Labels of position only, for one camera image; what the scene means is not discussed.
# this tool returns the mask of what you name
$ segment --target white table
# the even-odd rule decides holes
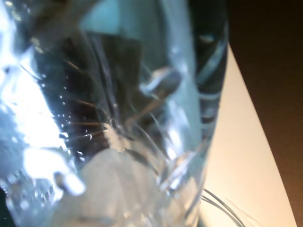
[[[248,227],[296,227],[274,157],[231,50],[205,188]],[[211,227],[235,227],[217,208],[204,202],[201,206]]]

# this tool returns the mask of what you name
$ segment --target white surface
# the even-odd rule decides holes
[[[219,119],[205,188],[230,206],[248,227],[296,227],[278,168],[243,78],[229,51]],[[211,227],[235,227],[202,203]]]

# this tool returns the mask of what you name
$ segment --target dark background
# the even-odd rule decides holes
[[[303,1],[227,6],[232,50],[303,227]]]

